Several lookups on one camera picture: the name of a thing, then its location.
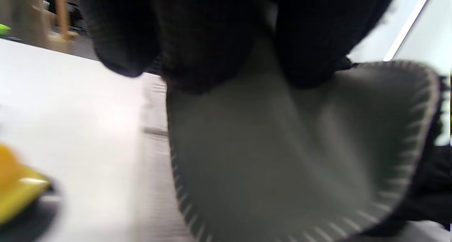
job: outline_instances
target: gloved hand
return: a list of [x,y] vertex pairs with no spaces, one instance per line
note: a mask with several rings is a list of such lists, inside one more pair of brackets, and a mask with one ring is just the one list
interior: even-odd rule
[[[351,66],[346,54],[391,0],[268,0],[287,79],[316,87]],[[203,93],[239,73],[253,42],[252,0],[79,0],[99,59],[128,77],[151,71],[169,88]]]

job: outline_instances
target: white table surface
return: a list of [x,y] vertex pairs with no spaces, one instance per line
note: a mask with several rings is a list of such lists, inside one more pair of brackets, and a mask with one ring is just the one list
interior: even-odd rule
[[[155,85],[154,76],[129,79],[99,62],[0,40],[0,142],[54,177],[64,198],[43,242],[192,242],[166,139],[140,132],[166,127]],[[444,229],[413,223],[383,241],[448,239]]]
[[142,79],[0,40],[0,142],[55,178],[64,205],[45,242],[128,242]]

